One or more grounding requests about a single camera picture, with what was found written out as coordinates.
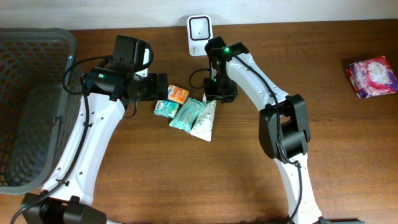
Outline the white floral lotion tube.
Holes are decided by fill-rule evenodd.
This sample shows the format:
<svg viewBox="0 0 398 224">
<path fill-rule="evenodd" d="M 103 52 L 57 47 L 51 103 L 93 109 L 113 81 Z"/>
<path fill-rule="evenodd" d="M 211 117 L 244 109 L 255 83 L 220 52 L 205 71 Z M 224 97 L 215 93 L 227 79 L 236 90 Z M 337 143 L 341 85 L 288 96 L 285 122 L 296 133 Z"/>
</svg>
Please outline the white floral lotion tube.
<svg viewBox="0 0 398 224">
<path fill-rule="evenodd" d="M 216 100 L 208 101 L 206 95 L 203 95 L 202 103 L 205 106 L 198 115 L 190 134 L 202 140 L 211 141 L 213 122 L 215 118 Z"/>
</svg>

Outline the orange Kleenex tissue pack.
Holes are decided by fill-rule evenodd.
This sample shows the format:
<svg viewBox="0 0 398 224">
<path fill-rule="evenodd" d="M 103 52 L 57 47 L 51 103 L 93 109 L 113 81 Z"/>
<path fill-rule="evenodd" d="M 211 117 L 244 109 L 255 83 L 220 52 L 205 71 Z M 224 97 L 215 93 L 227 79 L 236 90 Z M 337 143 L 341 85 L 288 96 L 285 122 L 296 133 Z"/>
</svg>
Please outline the orange Kleenex tissue pack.
<svg viewBox="0 0 398 224">
<path fill-rule="evenodd" d="M 169 85 L 167 90 L 167 99 L 183 105 L 188 99 L 189 91 L 175 85 Z"/>
</svg>

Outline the teal toilet wipes pack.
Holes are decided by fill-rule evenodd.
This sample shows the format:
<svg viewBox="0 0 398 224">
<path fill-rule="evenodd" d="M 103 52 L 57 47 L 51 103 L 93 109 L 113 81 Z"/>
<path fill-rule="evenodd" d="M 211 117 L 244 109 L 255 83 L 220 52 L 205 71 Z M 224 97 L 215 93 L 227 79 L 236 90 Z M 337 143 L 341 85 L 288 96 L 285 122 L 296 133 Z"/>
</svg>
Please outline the teal toilet wipes pack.
<svg viewBox="0 0 398 224">
<path fill-rule="evenodd" d="M 194 121 L 203 109 L 204 105 L 202 102 L 188 97 L 169 126 L 190 133 Z"/>
</svg>

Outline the teal Kleenex tissue pack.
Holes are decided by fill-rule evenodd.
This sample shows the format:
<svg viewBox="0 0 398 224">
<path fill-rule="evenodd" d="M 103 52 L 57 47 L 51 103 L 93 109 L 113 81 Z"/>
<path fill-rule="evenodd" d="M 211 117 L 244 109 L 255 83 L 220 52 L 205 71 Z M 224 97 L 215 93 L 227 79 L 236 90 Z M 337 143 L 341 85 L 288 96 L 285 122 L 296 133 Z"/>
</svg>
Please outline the teal Kleenex tissue pack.
<svg viewBox="0 0 398 224">
<path fill-rule="evenodd" d="M 179 107 L 180 105 L 178 103 L 167 100 L 158 100 L 155 105 L 154 114 L 174 119 L 178 113 Z"/>
</svg>

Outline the red purple pad package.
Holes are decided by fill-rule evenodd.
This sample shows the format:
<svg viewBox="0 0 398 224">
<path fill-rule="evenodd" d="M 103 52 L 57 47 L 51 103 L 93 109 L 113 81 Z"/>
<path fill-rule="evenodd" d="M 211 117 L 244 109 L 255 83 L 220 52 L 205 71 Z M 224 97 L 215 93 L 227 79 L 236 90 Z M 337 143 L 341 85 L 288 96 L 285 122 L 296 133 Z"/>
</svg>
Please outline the red purple pad package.
<svg viewBox="0 0 398 224">
<path fill-rule="evenodd" d="M 359 98 L 397 92 L 397 78 L 385 56 L 352 63 L 346 71 Z"/>
</svg>

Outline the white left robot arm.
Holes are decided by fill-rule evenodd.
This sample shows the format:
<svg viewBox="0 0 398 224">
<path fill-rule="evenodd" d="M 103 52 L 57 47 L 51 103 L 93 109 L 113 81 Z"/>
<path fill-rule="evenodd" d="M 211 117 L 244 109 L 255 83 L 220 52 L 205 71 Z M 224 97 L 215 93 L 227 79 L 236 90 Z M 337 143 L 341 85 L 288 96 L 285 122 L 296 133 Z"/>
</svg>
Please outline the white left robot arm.
<svg viewBox="0 0 398 224">
<path fill-rule="evenodd" d="M 40 194 L 27 193 L 11 222 L 111 223 L 93 208 L 96 178 L 116 126 L 130 104 L 167 98 L 167 75 L 148 73 L 154 51 L 147 42 L 116 37 L 112 55 L 80 78 L 80 108 L 63 154 Z"/>
</svg>

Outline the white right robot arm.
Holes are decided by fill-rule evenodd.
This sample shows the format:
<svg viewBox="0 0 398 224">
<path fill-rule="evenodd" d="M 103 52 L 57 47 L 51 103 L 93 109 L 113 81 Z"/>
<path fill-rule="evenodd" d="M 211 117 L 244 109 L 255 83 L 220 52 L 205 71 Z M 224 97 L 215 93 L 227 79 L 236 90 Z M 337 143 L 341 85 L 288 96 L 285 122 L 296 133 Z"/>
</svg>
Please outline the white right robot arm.
<svg viewBox="0 0 398 224">
<path fill-rule="evenodd" d="M 215 37 L 205 45 L 205 52 L 211 74 L 206 97 L 231 103 L 241 88 L 259 112 L 259 142 L 280 172 L 289 206 L 288 223 L 318 223 L 322 213 L 308 173 L 311 134 L 305 100 L 276 86 L 241 42 L 226 45 Z"/>
</svg>

